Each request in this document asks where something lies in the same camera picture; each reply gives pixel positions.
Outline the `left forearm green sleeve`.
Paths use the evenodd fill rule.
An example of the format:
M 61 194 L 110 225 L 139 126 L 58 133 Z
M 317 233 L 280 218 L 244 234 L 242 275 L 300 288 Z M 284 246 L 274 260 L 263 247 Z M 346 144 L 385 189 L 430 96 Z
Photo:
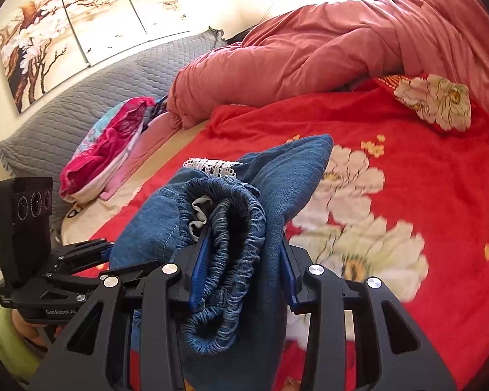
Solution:
M 43 356 L 44 351 L 16 331 L 10 309 L 0 307 L 0 360 L 23 387 L 29 385 Z

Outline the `left hand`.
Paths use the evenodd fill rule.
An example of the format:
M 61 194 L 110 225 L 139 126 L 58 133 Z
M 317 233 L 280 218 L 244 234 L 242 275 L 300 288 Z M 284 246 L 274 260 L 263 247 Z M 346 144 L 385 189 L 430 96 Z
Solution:
M 10 311 L 10 320 L 12 344 L 38 357 L 47 354 L 46 342 L 39 333 L 47 328 L 46 325 L 26 322 L 16 309 Z

